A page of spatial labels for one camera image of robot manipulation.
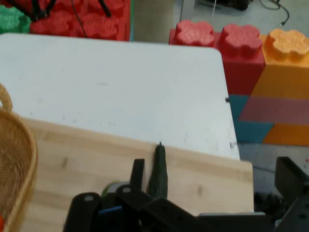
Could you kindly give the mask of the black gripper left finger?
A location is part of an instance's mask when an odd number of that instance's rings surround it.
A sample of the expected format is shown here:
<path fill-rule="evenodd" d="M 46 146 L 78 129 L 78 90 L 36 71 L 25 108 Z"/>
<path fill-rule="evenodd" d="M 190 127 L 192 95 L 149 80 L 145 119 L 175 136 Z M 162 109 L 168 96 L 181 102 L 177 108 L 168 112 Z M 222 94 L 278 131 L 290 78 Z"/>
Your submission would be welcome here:
<path fill-rule="evenodd" d="M 64 232 L 141 232 L 137 206 L 147 194 L 141 190 L 144 159 L 133 162 L 130 181 L 115 185 L 104 197 L 95 192 L 76 195 L 71 203 Z"/>

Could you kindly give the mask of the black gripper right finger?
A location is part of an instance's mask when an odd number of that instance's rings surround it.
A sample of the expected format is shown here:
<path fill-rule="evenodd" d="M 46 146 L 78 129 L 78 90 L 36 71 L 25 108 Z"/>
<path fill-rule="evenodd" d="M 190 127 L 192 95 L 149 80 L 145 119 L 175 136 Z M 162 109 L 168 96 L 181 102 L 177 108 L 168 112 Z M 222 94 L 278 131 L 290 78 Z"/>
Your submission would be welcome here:
<path fill-rule="evenodd" d="M 275 231 L 308 232 L 309 176 L 289 157 L 278 157 L 275 186 L 288 207 Z"/>

